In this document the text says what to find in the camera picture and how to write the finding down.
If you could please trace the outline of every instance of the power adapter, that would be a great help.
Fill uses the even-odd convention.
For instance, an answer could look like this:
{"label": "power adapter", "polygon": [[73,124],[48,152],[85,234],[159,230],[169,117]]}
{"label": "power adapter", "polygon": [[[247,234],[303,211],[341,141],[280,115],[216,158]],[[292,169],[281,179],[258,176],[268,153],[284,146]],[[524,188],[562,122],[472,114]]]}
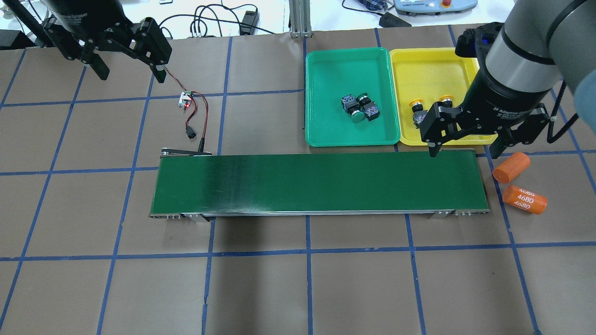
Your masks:
{"label": "power adapter", "polygon": [[412,25],[403,21],[401,18],[391,14],[390,12],[386,12],[381,16],[381,19],[378,21],[378,25],[383,28],[389,27],[411,27]]}
{"label": "power adapter", "polygon": [[250,24],[250,26],[240,26],[240,35],[254,35],[254,27],[259,24],[259,12],[246,11],[242,18],[242,23]]}

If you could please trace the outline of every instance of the yellow tray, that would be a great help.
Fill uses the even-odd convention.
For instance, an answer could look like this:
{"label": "yellow tray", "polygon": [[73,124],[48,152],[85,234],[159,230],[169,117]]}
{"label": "yellow tray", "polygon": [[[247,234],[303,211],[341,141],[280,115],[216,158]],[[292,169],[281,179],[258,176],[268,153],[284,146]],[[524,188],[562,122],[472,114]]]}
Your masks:
{"label": "yellow tray", "polygon": [[[393,84],[398,102],[399,126],[406,145],[426,145],[412,121],[414,99],[422,99],[424,109],[444,95],[452,95],[453,105],[461,104],[478,71],[475,58],[461,58],[454,48],[395,49],[389,53]],[[468,135],[449,145],[491,144],[496,135]]]}

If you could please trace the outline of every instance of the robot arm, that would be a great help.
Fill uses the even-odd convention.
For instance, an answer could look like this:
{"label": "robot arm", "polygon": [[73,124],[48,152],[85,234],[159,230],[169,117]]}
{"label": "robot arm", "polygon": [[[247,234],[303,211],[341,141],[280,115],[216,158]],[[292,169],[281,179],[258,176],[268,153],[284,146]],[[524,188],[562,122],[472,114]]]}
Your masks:
{"label": "robot arm", "polygon": [[42,0],[53,16],[43,29],[68,60],[89,65],[102,80],[110,69],[99,51],[119,51],[147,64],[158,82],[166,77],[172,47],[153,18],[133,23],[118,0]]}
{"label": "robot arm", "polygon": [[575,93],[578,113],[596,129],[590,101],[596,96],[594,17],[595,0],[520,0],[504,25],[468,29],[456,54],[477,57],[480,69],[460,106],[438,101],[429,109],[420,134],[430,155],[470,134],[498,134],[493,158],[534,142],[549,122],[540,101],[561,75]]}

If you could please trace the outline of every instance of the orange cylinder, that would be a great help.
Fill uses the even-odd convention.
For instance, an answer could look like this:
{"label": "orange cylinder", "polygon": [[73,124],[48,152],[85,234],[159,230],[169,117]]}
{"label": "orange cylinder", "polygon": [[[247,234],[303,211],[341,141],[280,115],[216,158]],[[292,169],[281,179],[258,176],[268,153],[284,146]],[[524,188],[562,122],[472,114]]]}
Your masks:
{"label": "orange cylinder", "polygon": [[542,214],[548,205],[547,198],[515,185],[505,190],[503,202],[534,214]]}
{"label": "orange cylinder", "polygon": [[527,167],[530,166],[530,157],[524,153],[514,153],[502,162],[492,172],[492,176],[498,182],[507,184],[511,182],[515,177],[519,176]]}

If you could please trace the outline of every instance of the brown paper floor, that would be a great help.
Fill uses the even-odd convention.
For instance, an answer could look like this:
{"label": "brown paper floor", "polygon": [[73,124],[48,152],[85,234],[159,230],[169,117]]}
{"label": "brown paper floor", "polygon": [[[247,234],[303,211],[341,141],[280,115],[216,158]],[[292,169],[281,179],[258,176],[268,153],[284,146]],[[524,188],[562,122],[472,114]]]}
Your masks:
{"label": "brown paper floor", "polygon": [[[425,150],[309,148],[304,57],[453,46],[465,28],[180,40],[169,68],[207,94],[217,154]],[[56,49],[0,52],[1,335],[594,333],[596,137],[582,121],[516,147],[532,165],[515,184],[548,197],[541,216],[502,205],[503,158],[477,147],[484,216],[155,220],[160,149],[198,144],[171,78],[104,59],[106,82]]]}

